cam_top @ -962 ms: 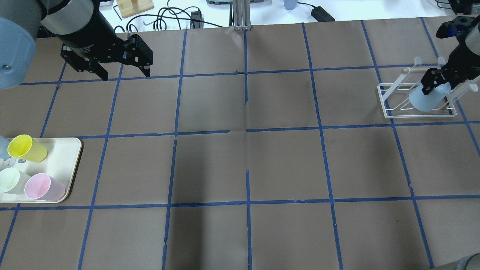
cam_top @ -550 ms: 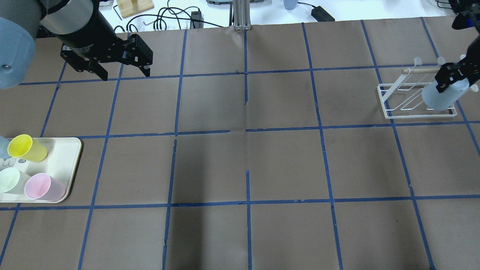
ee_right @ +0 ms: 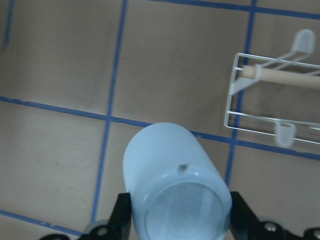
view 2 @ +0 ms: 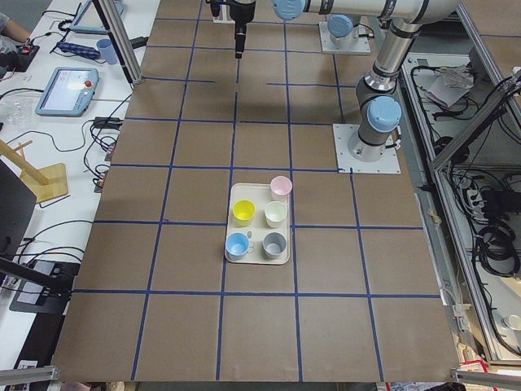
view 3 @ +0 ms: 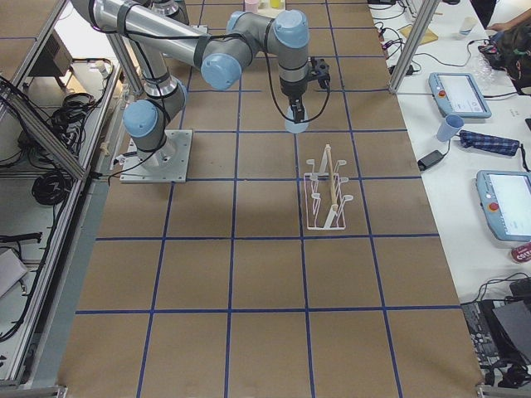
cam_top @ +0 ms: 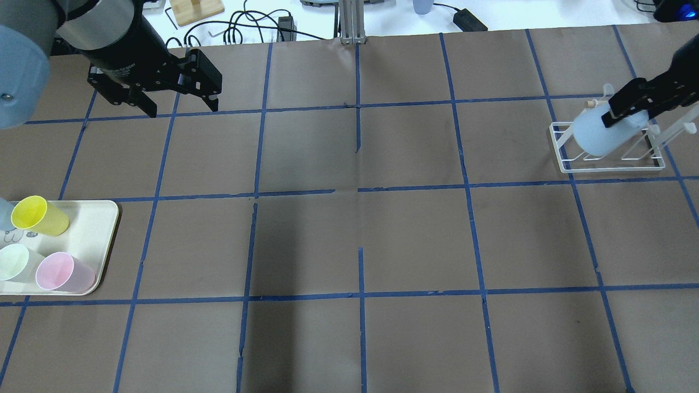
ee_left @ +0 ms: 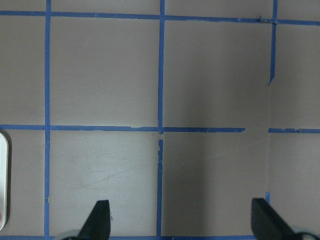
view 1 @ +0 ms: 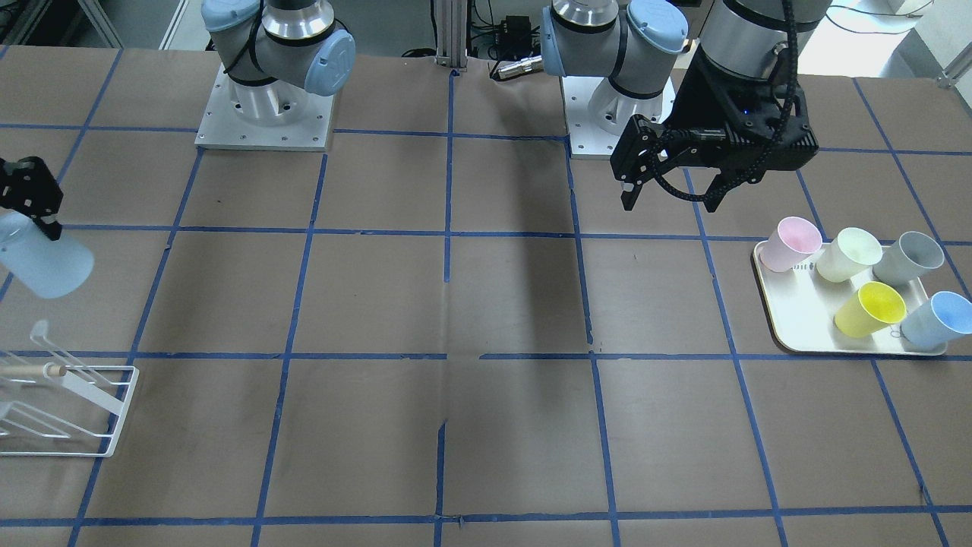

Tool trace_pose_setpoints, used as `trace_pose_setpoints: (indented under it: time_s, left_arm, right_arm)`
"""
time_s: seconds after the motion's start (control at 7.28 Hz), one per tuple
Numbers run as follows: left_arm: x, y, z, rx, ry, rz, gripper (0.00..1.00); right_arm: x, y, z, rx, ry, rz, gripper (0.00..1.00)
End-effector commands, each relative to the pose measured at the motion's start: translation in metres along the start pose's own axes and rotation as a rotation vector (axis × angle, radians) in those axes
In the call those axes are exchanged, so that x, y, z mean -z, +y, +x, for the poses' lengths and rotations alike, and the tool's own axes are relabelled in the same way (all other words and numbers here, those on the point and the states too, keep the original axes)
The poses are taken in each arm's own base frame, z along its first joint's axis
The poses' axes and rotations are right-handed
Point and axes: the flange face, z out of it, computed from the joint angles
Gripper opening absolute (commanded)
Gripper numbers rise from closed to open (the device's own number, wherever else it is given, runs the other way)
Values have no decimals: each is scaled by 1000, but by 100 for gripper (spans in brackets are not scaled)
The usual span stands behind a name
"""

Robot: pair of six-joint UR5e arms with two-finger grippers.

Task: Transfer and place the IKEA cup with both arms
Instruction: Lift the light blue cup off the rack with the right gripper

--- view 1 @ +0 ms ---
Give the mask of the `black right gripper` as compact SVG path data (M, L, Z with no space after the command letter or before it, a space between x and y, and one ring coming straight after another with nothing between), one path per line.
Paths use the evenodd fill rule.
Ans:
M51 169L39 157L1 160L1 207L38 221L38 229L55 242L62 238L58 221L64 194Z

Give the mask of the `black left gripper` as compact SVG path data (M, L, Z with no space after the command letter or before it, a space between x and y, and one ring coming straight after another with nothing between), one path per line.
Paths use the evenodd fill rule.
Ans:
M695 56L659 134L643 115L632 115L611 155L623 209L634 209L649 177L649 147L667 138L661 172L675 166L720 169L702 195L705 210L715 213L729 191L749 183L746 169L780 127L791 69L790 55L772 55L768 79L751 80L723 70L707 55Z

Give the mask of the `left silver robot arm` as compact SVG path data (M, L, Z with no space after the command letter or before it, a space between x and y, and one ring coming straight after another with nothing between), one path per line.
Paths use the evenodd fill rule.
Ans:
M597 77L595 111L619 139L610 164L625 210L656 182L718 209L768 171L802 169L819 152L798 58L828 1L715 1L667 117L636 108L663 96L690 25L669 1L552 1L542 12L545 72Z

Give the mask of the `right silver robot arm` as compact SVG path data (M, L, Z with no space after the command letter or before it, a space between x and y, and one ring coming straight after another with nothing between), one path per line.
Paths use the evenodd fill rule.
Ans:
M310 97L334 96L352 73L353 35L327 1L205 1L201 15L245 129L294 128ZM2 207L45 240L62 238L63 197L44 160L3 160Z

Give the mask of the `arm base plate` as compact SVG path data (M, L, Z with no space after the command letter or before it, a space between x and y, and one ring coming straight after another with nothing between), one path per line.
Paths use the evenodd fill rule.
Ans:
M316 96L286 82L261 87L216 80L194 144L208 150L326 152L336 98Z
M670 77L659 96L636 100L618 93L607 77L562 77L563 113L574 158L610 158L632 115L642 115L660 134L676 90Z

